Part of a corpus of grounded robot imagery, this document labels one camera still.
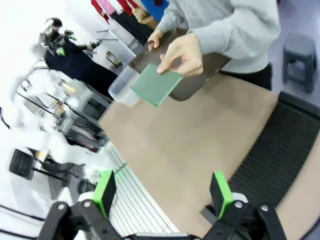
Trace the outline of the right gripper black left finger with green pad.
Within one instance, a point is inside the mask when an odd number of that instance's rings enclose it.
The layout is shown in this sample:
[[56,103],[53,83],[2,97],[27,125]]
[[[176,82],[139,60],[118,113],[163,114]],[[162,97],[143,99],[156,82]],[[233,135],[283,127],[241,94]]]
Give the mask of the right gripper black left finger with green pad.
[[90,232],[96,240],[121,240],[108,219],[116,194],[115,174],[104,171],[93,196],[70,206],[57,201],[44,220],[38,240],[73,240],[79,231]]

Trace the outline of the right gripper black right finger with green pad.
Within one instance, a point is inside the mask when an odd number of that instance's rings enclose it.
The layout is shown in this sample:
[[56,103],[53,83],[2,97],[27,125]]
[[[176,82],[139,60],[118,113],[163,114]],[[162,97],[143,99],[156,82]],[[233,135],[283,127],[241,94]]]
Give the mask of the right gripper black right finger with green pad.
[[209,187],[217,220],[204,240],[285,240],[275,208],[269,203],[253,206],[235,199],[222,171],[215,171]]

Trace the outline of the person's left hand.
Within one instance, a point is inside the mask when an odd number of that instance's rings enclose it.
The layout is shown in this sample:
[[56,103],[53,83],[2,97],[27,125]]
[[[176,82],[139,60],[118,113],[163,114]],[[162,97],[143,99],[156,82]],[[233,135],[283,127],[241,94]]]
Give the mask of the person's left hand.
[[161,63],[157,68],[159,74],[172,70],[190,77],[200,75],[204,69],[200,41],[195,33],[176,38],[160,59]]

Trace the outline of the person's right hand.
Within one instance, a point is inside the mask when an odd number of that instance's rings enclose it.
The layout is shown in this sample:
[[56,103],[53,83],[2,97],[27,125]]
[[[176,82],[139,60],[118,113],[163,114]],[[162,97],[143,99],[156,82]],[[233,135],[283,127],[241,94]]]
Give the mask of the person's right hand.
[[160,45],[160,39],[164,35],[161,29],[156,28],[147,40],[148,50],[156,49]]

